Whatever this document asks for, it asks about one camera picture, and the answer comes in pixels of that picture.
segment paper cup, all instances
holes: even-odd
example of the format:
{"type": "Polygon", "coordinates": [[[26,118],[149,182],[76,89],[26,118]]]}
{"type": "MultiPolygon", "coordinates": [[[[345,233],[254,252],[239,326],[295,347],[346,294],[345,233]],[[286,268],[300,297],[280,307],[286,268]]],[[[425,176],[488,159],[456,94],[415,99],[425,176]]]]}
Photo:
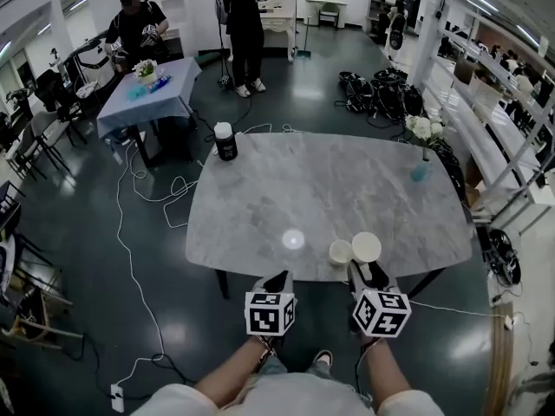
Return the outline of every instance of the paper cup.
{"type": "Polygon", "coordinates": [[[345,267],[353,258],[353,250],[346,240],[336,240],[330,245],[330,262],[336,267],[345,267]]]}
{"type": "Polygon", "coordinates": [[[374,262],[382,254],[380,239],[371,232],[361,232],[354,236],[351,248],[358,263],[374,262]]]}

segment marble table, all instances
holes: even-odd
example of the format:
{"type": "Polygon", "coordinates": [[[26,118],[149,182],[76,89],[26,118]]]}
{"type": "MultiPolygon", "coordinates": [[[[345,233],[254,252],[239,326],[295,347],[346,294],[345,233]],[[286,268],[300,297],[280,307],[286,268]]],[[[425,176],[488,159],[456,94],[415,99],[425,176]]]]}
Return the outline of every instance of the marble table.
{"type": "Polygon", "coordinates": [[[472,256],[462,206],[435,153],[428,179],[416,183],[417,146],[311,133],[239,135],[237,144],[235,160],[210,154],[200,175],[186,240],[192,263],[345,281],[346,271],[329,263],[329,247],[361,231],[379,237],[379,262],[392,276],[472,256]]]}

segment white desk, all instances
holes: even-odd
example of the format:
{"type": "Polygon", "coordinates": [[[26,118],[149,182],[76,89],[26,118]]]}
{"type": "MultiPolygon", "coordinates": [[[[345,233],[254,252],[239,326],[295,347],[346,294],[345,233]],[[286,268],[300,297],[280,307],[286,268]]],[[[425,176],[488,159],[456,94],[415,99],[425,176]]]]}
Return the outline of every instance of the white desk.
{"type": "Polygon", "coordinates": [[[347,17],[347,3],[334,2],[333,0],[304,0],[308,6],[308,16],[304,19],[304,24],[317,26],[320,17],[320,9],[326,3],[333,3],[339,6],[339,22],[337,27],[343,29],[345,27],[345,18],[347,17]]]}
{"type": "MultiPolygon", "coordinates": [[[[265,12],[260,14],[260,20],[262,21],[263,30],[287,33],[287,37],[289,39],[287,45],[287,60],[289,60],[289,63],[293,63],[296,31],[295,13],[293,11],[274,10],[273,12],[265,12]]],[[[232,39],[230,36],[225,37],[227,47],[231,52],[228,61],[233,62],[232,39]]]]}

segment white pillar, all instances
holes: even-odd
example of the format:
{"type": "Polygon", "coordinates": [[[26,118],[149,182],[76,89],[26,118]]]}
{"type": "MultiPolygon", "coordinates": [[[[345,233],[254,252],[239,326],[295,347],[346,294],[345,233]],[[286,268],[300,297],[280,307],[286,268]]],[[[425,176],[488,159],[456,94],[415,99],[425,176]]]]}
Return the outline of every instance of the white pillar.
{"type": "MultiPolygon", "coordinates": [[[[63,16],[60,0],[50,2],[50,29],[55,41],[55,48],[60,58],[65,60],[73,52],[73,44],[69,37],[68,25],[63,16]]],[[[44,51],[44,54],[50,54],[50,51],[44,51]]]]}
{"type": "Polygon", "coordinates": [[[445,28],[451,1],[446,0],[441,12],[441,19],[438,20],[436,14],[441,8],[442,0],[428,0],[428,5],[424,12],[424,23],[422,24],[418,44],[416,45],[416,58],[408,73],[409,85],[415,85],[419,89],[423,89],[423,82],[428,78],[432,68],[432,54],[437,53],[437,44],[441,38],[438,29],[445,28]]]}

